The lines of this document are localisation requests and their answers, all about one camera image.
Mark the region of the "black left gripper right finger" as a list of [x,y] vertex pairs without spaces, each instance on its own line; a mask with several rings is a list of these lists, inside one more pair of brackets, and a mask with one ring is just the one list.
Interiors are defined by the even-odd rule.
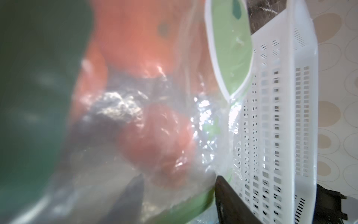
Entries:
[[220,224],[261,224],[221,175],[216,177],[214,190]]

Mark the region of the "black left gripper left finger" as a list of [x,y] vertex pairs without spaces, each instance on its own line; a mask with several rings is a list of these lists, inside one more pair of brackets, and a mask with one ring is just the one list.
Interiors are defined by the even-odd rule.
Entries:
[[138,224],[144,198],[144,178],[134,177],[123,190],[111,210],[98,224]]

